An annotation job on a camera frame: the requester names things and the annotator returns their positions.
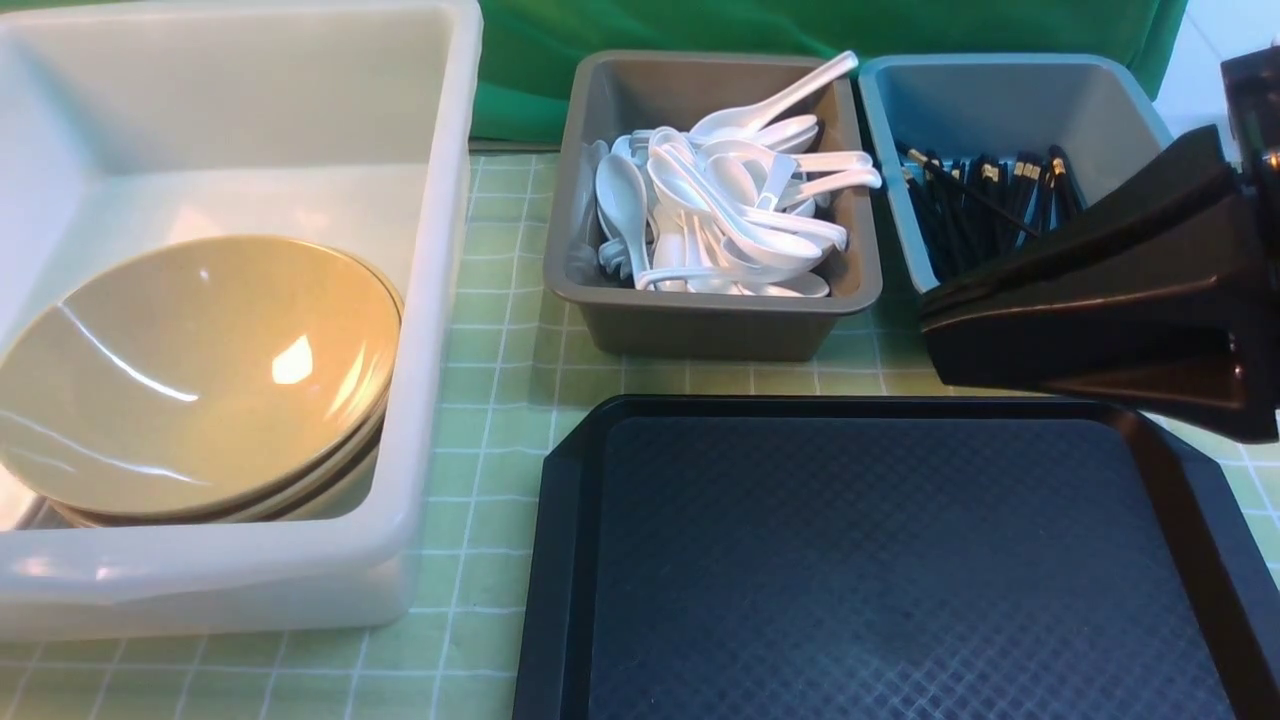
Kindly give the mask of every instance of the stack of bowls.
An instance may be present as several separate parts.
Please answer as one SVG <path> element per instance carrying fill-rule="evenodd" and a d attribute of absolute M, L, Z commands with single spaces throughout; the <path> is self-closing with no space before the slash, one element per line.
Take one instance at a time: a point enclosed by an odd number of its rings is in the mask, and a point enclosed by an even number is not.
<path fill-rule="evenodd" d="M 292 238 L 168 246 L 0 361 L 0 465 L 77 527 L 342 515 L 367 493 L 403 302 Z"/>

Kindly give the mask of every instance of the black tray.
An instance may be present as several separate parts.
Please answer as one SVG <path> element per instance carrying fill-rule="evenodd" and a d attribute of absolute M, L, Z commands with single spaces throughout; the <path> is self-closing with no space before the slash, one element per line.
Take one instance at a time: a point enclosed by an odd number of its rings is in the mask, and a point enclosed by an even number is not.
<path fill-rule="evenodd" d="M 1056 400 L 618 397 L 548 457 L 515 717 L 1280 717 L 1217 464 Z"/>

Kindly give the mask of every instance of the grid pattern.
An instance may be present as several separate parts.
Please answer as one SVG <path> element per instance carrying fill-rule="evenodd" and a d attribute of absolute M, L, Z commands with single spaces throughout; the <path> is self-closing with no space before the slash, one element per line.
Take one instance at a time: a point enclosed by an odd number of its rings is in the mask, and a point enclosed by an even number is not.
<path fill-rule="evenodd" d="M 511 716 L 543 456 L 620 392 L 955 395 L 914 332 L 901 252 L 884 296 L 804 364 L 600 354 L 543 291 L 556 158 L 472 158 L 468 228 L 413 610 L 372 630 L 0 646 L 4 720 L 499 720 Z M 1280 582 L 1280 446 L 1171 428 L 1222 462 Z"/>

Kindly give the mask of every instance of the white plastic bin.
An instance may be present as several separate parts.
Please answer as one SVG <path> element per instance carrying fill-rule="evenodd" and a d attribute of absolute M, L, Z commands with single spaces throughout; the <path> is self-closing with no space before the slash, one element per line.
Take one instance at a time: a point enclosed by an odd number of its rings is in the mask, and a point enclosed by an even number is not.
<path fill-rule="evenodd" d="M 275 233 L 406 296 L 367 500 L 334 520 L 0 534 L 0 639 L 378 624 L 408 607 L 461 255 L 474 0 L 0 15 L 0 345 L 138 252 Z"/>

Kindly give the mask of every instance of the gray container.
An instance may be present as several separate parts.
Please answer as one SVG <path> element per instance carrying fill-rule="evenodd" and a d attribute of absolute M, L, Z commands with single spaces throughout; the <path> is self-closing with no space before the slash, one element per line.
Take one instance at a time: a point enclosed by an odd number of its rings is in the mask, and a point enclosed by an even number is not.
<path fill-rule="evenodd" d="M 750 105 L 818 67 L 809 58 L 609 51 L 579 65 L 561 146 L 559 176 L 547 236 L 547 287 L 577 305 L 605 352 L 717 360 L 813 357 L 836 322 L 876 301 L 882 287 L 876 224 L 867 190 L 835 193 L 832 219 L 849 228 L 849 249 L 814 272 L 829 284 L 823 299 L 652 292 L 620 287 L 596 265 L 603 233 L 595 218 L 594 174 L 585 150 L 635 129 L 687 131 L 708 113 Z M 810 151 L 861 150 L 852 87 L 817 92 L 788 115 L 823 123 Z"/>

